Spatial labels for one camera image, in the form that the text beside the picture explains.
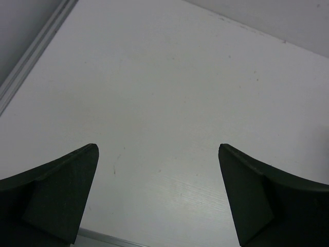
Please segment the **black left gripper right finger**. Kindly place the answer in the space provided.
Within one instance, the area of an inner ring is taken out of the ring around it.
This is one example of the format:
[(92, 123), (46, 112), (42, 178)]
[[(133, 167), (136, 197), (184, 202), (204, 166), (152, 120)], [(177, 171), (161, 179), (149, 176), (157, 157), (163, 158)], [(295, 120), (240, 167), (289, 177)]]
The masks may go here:
[(240, 246), (328, 246), (328, 185), (229, 144), (218, 159)]

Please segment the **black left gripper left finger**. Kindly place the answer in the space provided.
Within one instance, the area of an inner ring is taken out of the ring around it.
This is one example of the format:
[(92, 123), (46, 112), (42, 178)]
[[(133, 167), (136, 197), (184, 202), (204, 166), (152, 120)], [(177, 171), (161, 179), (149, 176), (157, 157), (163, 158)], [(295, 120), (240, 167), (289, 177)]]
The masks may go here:
[(96, 144), (1, 180), (1, 246), (75, 243), (99, 159)]

